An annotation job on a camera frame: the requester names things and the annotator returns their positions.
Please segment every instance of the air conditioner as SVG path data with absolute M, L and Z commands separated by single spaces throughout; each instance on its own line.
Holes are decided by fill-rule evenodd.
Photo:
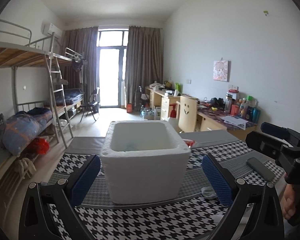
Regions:
M 60 30 L 58 27 L 56 27 L 54 24 L 45 24 L 43 29 L 43 34 L 46 36 L 50 36 L 54 33 L 55 37 L 59 40 L 61 40 L 62 37 L 62 30 Z

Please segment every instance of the styrofoam box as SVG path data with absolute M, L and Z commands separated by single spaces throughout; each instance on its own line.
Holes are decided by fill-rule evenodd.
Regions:
M 111 122 L 100 154 L 111 200 L 135 204 L 175 198 L 190 152 L 167 121 Z

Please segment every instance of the wooden desk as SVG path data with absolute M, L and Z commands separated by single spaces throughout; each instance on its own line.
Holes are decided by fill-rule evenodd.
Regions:
M 152 110 L 156 106 L 161 107 L 161 120 L 166 120 L 170 116 L 172 110 L 171 104 L 176 104 L 180 97 L 165 96 L 164 91 L 153 90 L 149 87 L 146 88 L 146 95 L 149 95 L 150 107 Z
M 177 102 L 177 104 L 177 118 L 179 118 L 180 102 Z M 245 130 L 240 129 L 239 127 L 235 127 L 234 125 L 223 124 L 223 121 L 219 120 L 218 112 L 221 111 L 214 112 L 208 108 L 206 110 L 203 110 L 203 112 L 200 112 L 200 110 L 198 110 L 197 125 L 195 131 L 226 130 L 227 132 L 237 137 L 239 140 L 245 141 L 247 134 L 254 131 L 257 127 L 257 125 L 251 124 L 250 122 L 249 124 L 247 124 L 248 127 Z

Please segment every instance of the floor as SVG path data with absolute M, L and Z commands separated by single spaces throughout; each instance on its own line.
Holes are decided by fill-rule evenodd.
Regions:
M 106 136 L 108 127 L 111 121 L 124 120 L 141 120 L 141 117 L 136 114 L 127 114 L 125 109 L 121 108 L 102 108 L 100 109 L 100 117 L 95 121 L 91 114 L 86 117 L 84 115 L 80 122 L 81 114 L 77 114 L 72 120 L 72 131 L 75 137 L 77 136 Z M 69 130 L 65 133 L 67 144 L 71 142 Z M 37 173 L 31 179 L 25 179 L 14 198 L 7 215 L 5 228 L 3 229 L 10 240 L 18 240 L 19 217 L 21 213 L 23 199 L 30 182 L 48 182 L 53 173 L 58 161 L 60 160 L 65 147 L 62 142 L 59 144 L 53 141 L 50 145 L 49 152 L 44 156 L 39 156 L 35 161 Z

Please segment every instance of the brown curtain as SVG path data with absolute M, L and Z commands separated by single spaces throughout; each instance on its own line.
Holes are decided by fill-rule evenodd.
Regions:
M 162 83 L 163 62 L 160 29 L 130 26 L 126 63 L 126 101 L 134 105 L 138 86 Z
M 83 28 L 65 31 L 62 52 L 68 47 L 78 53 L 82 53 L 87 60 L 84 67 L 84 99 L 87 102 L 94 89 L 99 86 L 99 69 L 97 66 L 97 37 L 98 27 Z M 74 71 L 71 66 L 61 69 L 63 79 L 69 82 L 65 89 L 81 88 L 80 72 Z

